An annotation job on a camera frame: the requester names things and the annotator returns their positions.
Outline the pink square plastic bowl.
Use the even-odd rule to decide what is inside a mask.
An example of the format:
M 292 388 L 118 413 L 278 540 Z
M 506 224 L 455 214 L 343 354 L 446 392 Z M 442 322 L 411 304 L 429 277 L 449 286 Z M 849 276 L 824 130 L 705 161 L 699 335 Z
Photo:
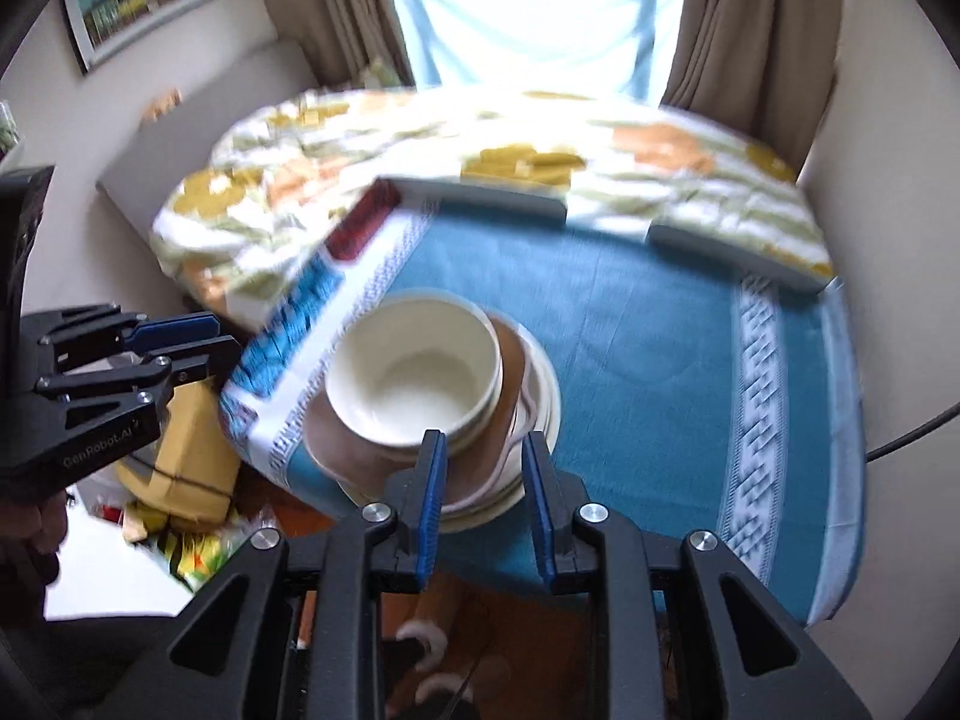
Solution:
M 534 426 L 534 367 L 521 327 L 490 314 L 503 361 L 503 385 L 487 422 L 465 439 L 448 442 L 448 481 L 444 518 L 483 509 L 517 478 L 508 475 L 509 449 Z M 335 416 L 324 392 L 317 394 L 304 418 L 304 447 L 314 465 L 343 488 L 368 499 L 384 491 L 387 478 L 415 463 L 416 452 L 389 455 L 389 450 L 353 434 Z

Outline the large yellow duck plate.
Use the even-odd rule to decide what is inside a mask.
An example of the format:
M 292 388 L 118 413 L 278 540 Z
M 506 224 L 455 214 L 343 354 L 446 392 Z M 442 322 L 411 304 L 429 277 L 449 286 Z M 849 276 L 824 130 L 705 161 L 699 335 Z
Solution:
M 530 387 L 532 398 L 534 398 L 534 426 L 527 429 L 523 437 L 530 431 L 540 431 L 547 439 L 548 445 L 555 445 L 558 434 L 560 434 L 560 426 L 562 426 L 560 384 L 545 349 L 522 325 L 519 325 L 519 327 L 521 327 L 524 343 L 527 344 L 527 348 L 532 353 L 532 367 L 534 367 L 534 383 Z M 483 509 L 452 518 L 444 518 L 441 514 L 441 532 L 460 533 L 482 527 L 482 525 L 493 522 L 501 515 L 505 515 L 519 500 L 523 500 L 524 484 L 523 478 L 521 478 L 521 442 L 523 442 L 523 437 L 509 449 L 508 466 L 506 466 L 508 475 L 517 473 L 517 478 L 512 483 L 506 484 L 506 488 L 493 499 L 491 504 L 485 505 Z M 373 499 L 368 499 L 364 494 L 356 494 L 350 488 L 343 488 L 342 484 L 338 484 L 338 486 L 347 495 L 348 499 L 356 505 L 370 504 L 373 499 L 382 494 L 374 496 Z

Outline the cream round bowl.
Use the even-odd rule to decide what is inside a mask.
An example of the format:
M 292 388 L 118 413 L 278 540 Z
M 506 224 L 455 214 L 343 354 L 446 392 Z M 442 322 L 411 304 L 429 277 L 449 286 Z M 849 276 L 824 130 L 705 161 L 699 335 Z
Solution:
M 457 439 L 477 427 L 503 388 L 493 320 L 441 291 L 402 291 L 355 320 L 335 347 L 325 396 L 353 434 L 391 452 L 428 429 Z

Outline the yellow bedside cabinet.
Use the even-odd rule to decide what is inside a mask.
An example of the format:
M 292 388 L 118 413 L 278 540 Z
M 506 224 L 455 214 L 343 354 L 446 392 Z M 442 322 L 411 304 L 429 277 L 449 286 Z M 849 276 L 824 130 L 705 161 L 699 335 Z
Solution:
M 142 504 L 197 527 L 226 522 L 241 459 L 220 426 L 212 385 L 176 388 L 161 437 L 117 461 L 119 483 Z

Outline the floral striped duvet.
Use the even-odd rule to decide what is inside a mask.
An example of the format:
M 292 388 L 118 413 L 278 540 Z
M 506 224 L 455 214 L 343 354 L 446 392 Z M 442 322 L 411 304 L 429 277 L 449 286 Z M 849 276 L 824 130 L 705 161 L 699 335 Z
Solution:
M 197 301 L 259 330 L 306 260 L 386 176 L 591 199 L 737 199 L 793 221 L 830 257 L 796 174 L 768 146 L 631 99 L 478 86 L 309 89 L 256 110 L 169 193 L 149 245 Z

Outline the blue patterned table cloth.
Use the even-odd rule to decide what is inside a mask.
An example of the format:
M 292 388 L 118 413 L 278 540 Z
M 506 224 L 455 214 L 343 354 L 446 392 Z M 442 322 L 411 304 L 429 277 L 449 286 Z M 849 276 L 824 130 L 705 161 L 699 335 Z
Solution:
M 446 291 L 519 323 L 560 388 L 556 465 L 650 532 L 708 528 L 797 621 L 833 616 L 864 544 L 861 388 L 841 284 L 800 294 L 544 215 L 407 193 L 318 250 L 220 398 L 238 454 L 331 515 L 304 413 L 384 298 Z

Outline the grey bed headboard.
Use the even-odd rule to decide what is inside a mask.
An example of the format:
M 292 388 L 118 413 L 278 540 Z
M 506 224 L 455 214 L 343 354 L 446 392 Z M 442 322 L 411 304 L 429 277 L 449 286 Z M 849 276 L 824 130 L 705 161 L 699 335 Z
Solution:
M 247 115 L 317 85 L 291 39 L 243 55 L 153 124 L 135 133 L 96 187 L 144 244 L 155 216 L 185 176 L 206 165 L 215 143 Z

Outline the green checked pillow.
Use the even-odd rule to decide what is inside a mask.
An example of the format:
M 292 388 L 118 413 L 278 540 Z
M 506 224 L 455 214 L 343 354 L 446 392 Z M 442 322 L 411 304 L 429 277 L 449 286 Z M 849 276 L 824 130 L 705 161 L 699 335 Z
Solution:
M 398 76 L 392 65 L 376 57 L 370 65 L 359 72 L 355 86 L 366 91 L 386 91 L 386 89 L 405 88 L 407 83 Z

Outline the left brown curtain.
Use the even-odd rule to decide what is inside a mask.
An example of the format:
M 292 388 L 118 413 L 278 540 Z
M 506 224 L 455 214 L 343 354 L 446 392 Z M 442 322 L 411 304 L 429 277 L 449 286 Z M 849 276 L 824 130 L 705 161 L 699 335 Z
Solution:
M 412 67 L 392 0 L 263 0 L 278 34 L 295 41 L 317 81 L 356 82 L 381 65 L 402 86 L 412 86 Z

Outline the brown curtain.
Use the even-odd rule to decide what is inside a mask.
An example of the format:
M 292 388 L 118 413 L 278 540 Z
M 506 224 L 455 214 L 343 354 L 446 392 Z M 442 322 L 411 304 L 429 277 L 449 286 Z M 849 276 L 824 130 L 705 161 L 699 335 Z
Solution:
M 412 67 L 392 0 L 263 0 L 278 34 L 295 41 L 317 81 L 356 82 L 381 65 L 402 86 L 412 86 Z
M 843 0 L 683 0 L 662 102 L 769 146 L 811 153 L 835 86 Z

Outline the light blue hanging cloth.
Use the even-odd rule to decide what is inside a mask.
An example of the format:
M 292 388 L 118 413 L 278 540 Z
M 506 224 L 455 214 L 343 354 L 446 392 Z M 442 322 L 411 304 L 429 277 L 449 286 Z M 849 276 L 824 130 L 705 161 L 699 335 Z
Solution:
M 509 86 L 658 103 L 683 0 L 394 0 L 420 86 Z

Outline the right brown curtain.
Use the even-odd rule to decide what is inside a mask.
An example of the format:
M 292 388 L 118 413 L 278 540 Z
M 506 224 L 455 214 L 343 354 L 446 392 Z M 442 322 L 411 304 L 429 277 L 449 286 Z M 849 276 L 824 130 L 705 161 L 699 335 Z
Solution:
M 843 0 L 683 0 L 662 102 L 769 146 L 811 153 L 835 86 Z

